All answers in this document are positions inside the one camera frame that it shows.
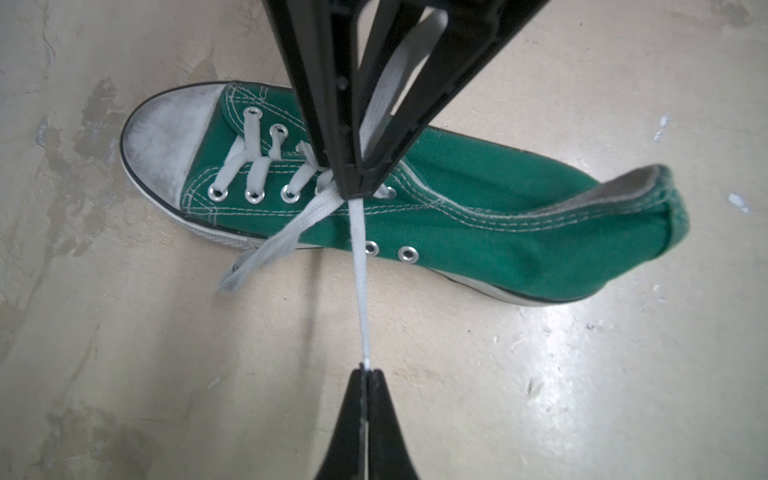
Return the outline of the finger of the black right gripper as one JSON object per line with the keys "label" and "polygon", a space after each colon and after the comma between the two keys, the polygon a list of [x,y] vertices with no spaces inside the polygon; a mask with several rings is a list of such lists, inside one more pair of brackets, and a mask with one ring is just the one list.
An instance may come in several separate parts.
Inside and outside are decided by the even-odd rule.
{"label": "finger of the black right gripper", "polygon": [[366,196],[354,104],[363,1],[266,1],[314,154],[343,199]]}
{"label": "finger of the black right gripper", "polygon": [[428,123],[544,5],[379,2],[355,76],[354,194],[373,194]]}

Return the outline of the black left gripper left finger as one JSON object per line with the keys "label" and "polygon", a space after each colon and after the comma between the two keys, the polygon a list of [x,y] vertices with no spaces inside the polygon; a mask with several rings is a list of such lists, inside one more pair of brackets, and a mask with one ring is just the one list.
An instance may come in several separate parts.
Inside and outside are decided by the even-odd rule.
{"label": "black left gripper left finger", "polygon": [[350,374],[326,456],[316,479],[361,480],[365,477],[364,377],[362,367]]}

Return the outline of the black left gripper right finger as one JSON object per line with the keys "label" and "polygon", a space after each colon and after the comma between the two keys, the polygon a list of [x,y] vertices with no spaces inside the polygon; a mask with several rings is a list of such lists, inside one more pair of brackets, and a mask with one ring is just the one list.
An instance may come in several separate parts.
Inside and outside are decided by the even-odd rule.
{"label": "black left gripper right finger", "polygon": [[419,480],[411,461],[384,372],[366,374],[368,478]]}

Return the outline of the white shoelace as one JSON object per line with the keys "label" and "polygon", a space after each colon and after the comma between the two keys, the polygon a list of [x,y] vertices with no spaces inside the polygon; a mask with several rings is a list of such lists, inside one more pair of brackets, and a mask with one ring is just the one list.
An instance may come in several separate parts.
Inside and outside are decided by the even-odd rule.
{"label": "white shoelace", "polygon": [[285,191],[289,199],[298,196],[303,186],[316,171],[324,168],[326,171],[318,179],[317,192],[313,200],[291,220],[282,230],[269,238],[264,245],[254,251],[240,255],[219,284],[220,290],[234,292],[240,288],[251,272],[274,260],[292,253],[298,246],[300,236],[311,227],[338,210],[342,205],[348,207],[350,221],[351,245],[355,269],[356,293],[358,301],[359,323],[362,343],[362,366],[370,367],[370,328],[367,312],[367,274],[366,274],[366,228],[364,218],[364,201],[370,196],[383,194],[383,184],[371,195],[364,198],[345,200],[339,193],[334,174],[328,167],[322,167],[312,145],[305,150],[306,163],[294,175]]}

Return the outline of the green canvas sneaker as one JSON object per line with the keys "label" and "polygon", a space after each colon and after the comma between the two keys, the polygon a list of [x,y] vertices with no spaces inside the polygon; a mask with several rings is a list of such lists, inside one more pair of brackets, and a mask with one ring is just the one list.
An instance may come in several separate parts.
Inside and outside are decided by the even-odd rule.
{"label": "green canvas sneaker", "polygon": [[[123,165],[144,195],[240,255],[314,199],[324,168],[296,198],[285,194],[309,146],[291,90],[244,82],[160,93],[131,114],[120,140]],[[690,228],[664,165],[599,182],[546,157],[432,127],[383,187],[364,203],[368,255],[438,272],[508,303],[588,298],[672,249]],[[346,205],[297,246],[351,247]]]}

